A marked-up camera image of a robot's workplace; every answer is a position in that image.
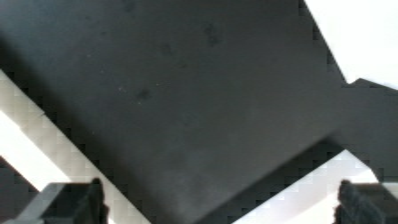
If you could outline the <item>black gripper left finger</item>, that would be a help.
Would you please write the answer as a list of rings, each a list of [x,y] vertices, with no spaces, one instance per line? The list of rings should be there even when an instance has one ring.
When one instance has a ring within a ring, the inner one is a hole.
[[[13,224],[109,224],[102,180],[50,183],[13,219]]]

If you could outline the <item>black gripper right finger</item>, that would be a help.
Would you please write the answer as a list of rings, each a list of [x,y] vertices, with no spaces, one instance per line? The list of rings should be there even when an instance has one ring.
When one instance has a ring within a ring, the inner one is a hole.
[[[398,198],[381,183],[342,181],[333,224],[398,224]]]

